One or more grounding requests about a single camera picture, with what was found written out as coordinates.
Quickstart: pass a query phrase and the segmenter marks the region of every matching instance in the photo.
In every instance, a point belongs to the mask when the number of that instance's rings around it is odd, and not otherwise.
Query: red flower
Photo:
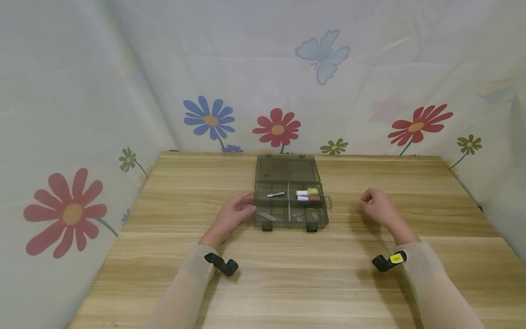
[[[263,128],[252,130],[254,134],[265,134],[259,141],[262,143],[271,142],[272,147],[279,145],[289,145],[291,139],[297,139],[298,128],[301,126],[299,121],[292,121],[294,113],[289,112],[283,117],[281,108],[275,108],[270,111],[270,120],[264,116],[258,118],[258,124]]]
[[[387,136],[388,138],[396,137],[391,141],[391,144],[398,142],[398,146],[402,146],[407,143],[409,139],[411,139],[413,143],[420,143],[424,139],[422,130],[429,133],[437,133],[444,129],[444,125],[436,125],[435,123],[453,116],[452,112],[439,115],[447,106],[447,104],[442,104],[435,108],[434,105],[431,105],[426,108],[425,111],[424,108],[421,107],[413,113],[413,122],[398,120],[393,123],[392,127],[394,129],[402,130],[390,133]]]
[[[32,204],[24,209],[24,218],[29,222],[54,221],[41,233],[33,237],[26,245],[29,255],[38,255],[57,242],[64,230],[64,238],[55,248],[53,257],[61,258],[71,248],[73,235],[77,242],[78,251],[86,248],[86,236],[90,239],[97,237],[98,227],[90,222],[88,218],[96,219],[106,215],[106,205],[96,204],[87,207],[102,192],[102,183],[94,181],[90,187],[84,191],[88,170],[81,168],[77,171],[73,180],[71,193],[66,179],[61,174],[53,174],[49,177],[48,183],[51,191],[57,196],[53,196],[46,190],[35,192],[35,200],[47,207]]]

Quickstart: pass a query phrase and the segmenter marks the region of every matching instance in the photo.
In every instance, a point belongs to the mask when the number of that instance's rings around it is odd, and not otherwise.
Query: green flower
[[[329,154],[340,154],[341,152],[345,152],[345,148],[349,143],[344,143],[343,138],[340,138],[336,143],[333,141],[328,142],[329,145],[320,147],[320,150],[322,153],[329,153]]]
[[[466,153],[466,154],[475,154],[475,150],[478,150],[482,147],[482,145],[480,145],[480,142],[482,141],[482,139],[479,137],[475,140],[473,140],[473,135],[469,135],[469,137],[466,139],[464,137],[460,137],[458,139],[458,142],[457,144],[459,146],[462,146],[462,149],[460,150],[460,152],[462,153]]]
[[[120,165],[120,170],[127,173],[128,170],[130,170],[130,167],[133,169],[135,168],[135,163],[137,162],[137,159],[135,159],[135,153],[132,153],[130,148],[123,148],[124,156],[121,156],[119,158],[119,161],[122,161],[122,165]]]

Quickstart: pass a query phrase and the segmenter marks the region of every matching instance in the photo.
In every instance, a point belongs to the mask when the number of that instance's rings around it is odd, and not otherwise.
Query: orange flower center
[[[66,225],[74,225],[82,218],[82,211],[84,209],[78,203],[72,203],[64,209],[62,220]]]
[[[211,115],[207,115],[203,118],[203,120],[205,121],[205,123],[209,126],[217,126],[219,124],[219,120],[214,117],[214,116],[211,116]]]
[[[272,130],[270,131],[273,135],[281,135],[285,132],[285,127],[282,125],[275,125],[272,127]]]
[[[425,125],[426,124],[424,122],[413,123],[412,125],[409,126],[407,130],[409,130],[410,133],[414,133],[424,128]]]

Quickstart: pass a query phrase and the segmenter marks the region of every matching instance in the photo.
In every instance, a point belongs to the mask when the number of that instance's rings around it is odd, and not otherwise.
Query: fabric backdrop
[[[526,260],[524,12],[0,3],[0,327],[67,325],[162,150],[439,155]]]

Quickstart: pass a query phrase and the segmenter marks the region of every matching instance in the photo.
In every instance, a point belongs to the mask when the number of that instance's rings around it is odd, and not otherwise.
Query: hand
[[[246,191],[227,201],[199,244],[205,244],[217,250],[239,223],[249,220],[252,213],[257,209],[256,206],[252,205],[252,198],[248,198],[254,192]]]
[[[396,245],[420,241],[391,198],[379,188],[368,188],[358,200],[358,205],[374,221],[387,228]]]
[[[386,228],[404,221],[391,198],[379,188],[368,188],[358,200],[358,205],[375,222]]]

